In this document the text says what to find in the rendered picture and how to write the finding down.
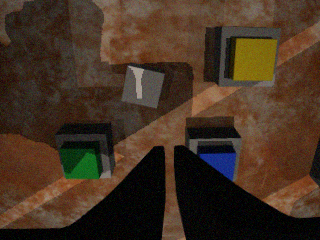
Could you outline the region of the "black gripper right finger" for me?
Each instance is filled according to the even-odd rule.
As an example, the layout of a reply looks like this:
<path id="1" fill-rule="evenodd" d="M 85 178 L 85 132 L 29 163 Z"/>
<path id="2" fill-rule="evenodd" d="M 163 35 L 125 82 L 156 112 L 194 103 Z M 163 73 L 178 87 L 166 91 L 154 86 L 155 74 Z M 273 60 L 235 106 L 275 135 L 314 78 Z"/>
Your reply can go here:
<path id="1" fill-rule="evenodd" d="M 292 217 L 240 188 L 184 145 L 173 147 L 187 240 L 320 240 L 320 217 Z"/>

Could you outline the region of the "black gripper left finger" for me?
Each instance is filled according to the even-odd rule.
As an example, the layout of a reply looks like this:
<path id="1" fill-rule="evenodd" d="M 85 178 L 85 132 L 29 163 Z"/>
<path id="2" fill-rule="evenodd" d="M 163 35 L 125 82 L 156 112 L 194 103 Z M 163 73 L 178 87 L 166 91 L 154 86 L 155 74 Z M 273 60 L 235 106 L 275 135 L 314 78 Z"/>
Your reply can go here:
<path id="1" fill-rule="evenodd" d="M 63 228 L 0 228 L 0 240 L 161 240 L 163 145 L 155 145 L 109 195 Z"/>

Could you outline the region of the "green button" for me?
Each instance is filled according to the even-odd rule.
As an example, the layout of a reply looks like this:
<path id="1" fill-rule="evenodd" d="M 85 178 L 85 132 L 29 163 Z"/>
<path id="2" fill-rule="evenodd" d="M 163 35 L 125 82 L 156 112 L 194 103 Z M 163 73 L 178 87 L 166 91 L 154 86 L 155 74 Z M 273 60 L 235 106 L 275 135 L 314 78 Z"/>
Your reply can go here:
<path id="1" fill-rule="evenodd" d="M 116 167 L 112 123 L 64 124 L 55 137 L 64 179 L 112 177 Z"/>

